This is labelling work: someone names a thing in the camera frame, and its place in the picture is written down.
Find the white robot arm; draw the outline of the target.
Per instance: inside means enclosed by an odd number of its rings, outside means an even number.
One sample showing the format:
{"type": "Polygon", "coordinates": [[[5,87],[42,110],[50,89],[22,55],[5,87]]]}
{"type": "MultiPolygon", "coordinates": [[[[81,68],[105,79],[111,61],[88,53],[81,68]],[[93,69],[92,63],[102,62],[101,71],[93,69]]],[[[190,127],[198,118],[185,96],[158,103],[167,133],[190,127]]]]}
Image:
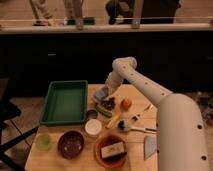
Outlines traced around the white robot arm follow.
{"type": "Polygon", "coordinates": [[[135,70],[134,57],[117,58],[107,85],[115,91],[128,80],[157,108],[158,171],[210,171],[204,124],[196,102],[135,70]]]}

